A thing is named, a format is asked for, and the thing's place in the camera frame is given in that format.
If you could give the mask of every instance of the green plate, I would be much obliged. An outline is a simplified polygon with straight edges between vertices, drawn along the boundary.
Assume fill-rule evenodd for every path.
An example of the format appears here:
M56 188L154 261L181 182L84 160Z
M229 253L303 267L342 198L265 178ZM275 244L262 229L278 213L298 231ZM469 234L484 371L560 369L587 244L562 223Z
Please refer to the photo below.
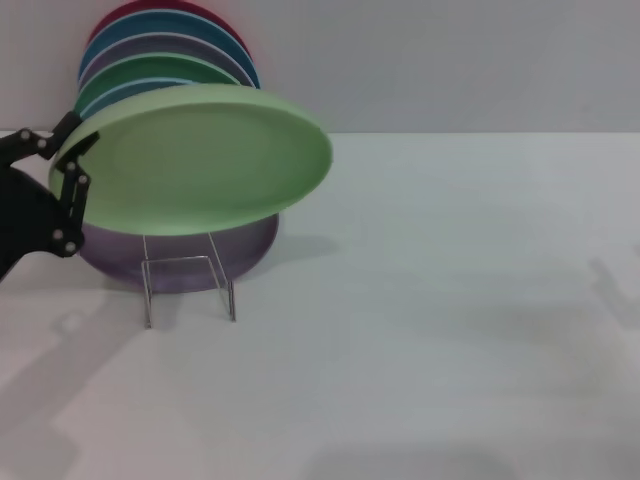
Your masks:
M226 71L195 57L147 53L124 58L99 72L80 90L74 109L82 112L94 99L112 88L149 77L181 78L195 83L239 84Z
M245 225L323 180L331 143L302 110L262 90L182 85L141 93L80 125L60 149L99 132L80 163L93 182L85 221L138 235ZM51 190L62 174L52 168Z

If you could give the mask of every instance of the plate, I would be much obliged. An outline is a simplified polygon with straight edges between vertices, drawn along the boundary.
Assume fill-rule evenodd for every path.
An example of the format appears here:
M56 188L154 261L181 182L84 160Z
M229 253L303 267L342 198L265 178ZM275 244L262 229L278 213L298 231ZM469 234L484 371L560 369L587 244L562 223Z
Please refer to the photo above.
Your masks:
M274 215L243 227L211 235L225 274L230 280L244 275L267 254L278 231ZM84 225L85 245L80 256L92 267L123 283L143 288L141 263L145 259L141 236L126 235ZM149 259L206 255L215 258L208 235L146 237ZM149 264L153 293L186 293L216 288L206 259ZM222 282L220 271L216 269Z
M331 143L303 110L236 85L134 95L81 124L59 151L99 132L81 159L93 178L85 221L140 235L246 225L300 201L325 178ZM50 171L60 194L63 175Z
M260 85L251 57L234 37L202 17L177 10L145 10L110 24L87 45L80 62L80 72L83 72L101 51L120 40L144 33L163 32L188 35L215 45L231 56L247 72L255 85Z
M176 85L190 85L192 83L193 82L190 80L184 80L182 78L143 78L134 82L124 83L103 93L79 113L80 116L86 120L103 108L133 95L157 90L159 88L174 87Z
M82 88L101 70L118 60L145 53L176 53L194 57L229 73L240 85L254 86L247 72L218 47L186 35L152 33L126 38L100 52L80 76L79 87Z
M118 85L150 77L182 78L195 83L238 84L224 70L187 55L134 55L111 64L94 76L80 90L75 110L82 112L93 100Z
M89 39L87 40L87 43L90 43L91 40L93 40L93 38L96 35L98 35L98 33L100 33L102 30L104 30L110 23L113 23L122 17L131 15L132 13L141 12L143 10L157 10L157 9L181 10L183 12L199 15L200 17L203 17L209 20L210 22L213 22L216 25L224 28L229 33L229 35L235 38L238 41L238 43L242 45L242 47L247 51L249 56L251 56L251 53L249 52L249 49L247 48L246 44L242 41L242 38L240 37L240 35L238 35L238 33L231 27L231 25L229 25L218 15L211 12L210 10L207 10L206 8L202 8L199 5L195 5L189 2L183 2L180 0L138 0L137 2L126 3L121 7L118 7L115 10L111 11L102 20L100 20L98 25L96 25L96 27L91 32L91 35L89 35Z

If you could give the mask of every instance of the white tabletop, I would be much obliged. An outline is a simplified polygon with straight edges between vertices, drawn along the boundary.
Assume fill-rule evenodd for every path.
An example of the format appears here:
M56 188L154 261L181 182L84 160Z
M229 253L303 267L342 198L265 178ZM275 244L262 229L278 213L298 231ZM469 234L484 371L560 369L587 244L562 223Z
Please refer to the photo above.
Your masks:
M10 273L0 479L638 478L640 135L333 140L235 325Z

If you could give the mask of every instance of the white wall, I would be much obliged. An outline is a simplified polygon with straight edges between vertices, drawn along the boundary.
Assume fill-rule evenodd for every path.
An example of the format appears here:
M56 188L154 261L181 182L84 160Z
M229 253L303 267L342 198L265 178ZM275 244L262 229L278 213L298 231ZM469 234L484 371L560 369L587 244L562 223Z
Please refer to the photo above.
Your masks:
M3 0L0 126L72 105L86 35L119 0ZM266 88L332 131L640 129L637 0L201 0Z

